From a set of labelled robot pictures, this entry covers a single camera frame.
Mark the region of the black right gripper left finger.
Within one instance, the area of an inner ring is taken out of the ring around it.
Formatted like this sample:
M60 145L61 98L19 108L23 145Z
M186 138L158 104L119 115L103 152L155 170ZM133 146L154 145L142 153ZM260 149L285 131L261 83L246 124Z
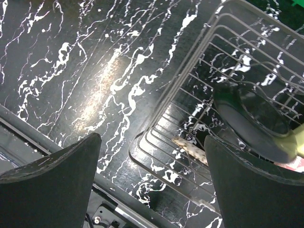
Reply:
M101 136L82 140L0 176L2 228L81 228Z

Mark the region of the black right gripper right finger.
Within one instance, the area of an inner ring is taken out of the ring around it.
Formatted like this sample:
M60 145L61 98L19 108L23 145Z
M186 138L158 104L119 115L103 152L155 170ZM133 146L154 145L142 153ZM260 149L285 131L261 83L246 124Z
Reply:
M204 141L227 228L302 228L304 175L208 135Z

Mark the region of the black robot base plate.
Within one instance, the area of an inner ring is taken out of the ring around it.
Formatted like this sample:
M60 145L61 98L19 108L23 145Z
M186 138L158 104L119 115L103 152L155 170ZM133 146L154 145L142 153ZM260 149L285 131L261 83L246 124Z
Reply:
M94 184L83 227L172 228L174 226L143 206L130 207Z

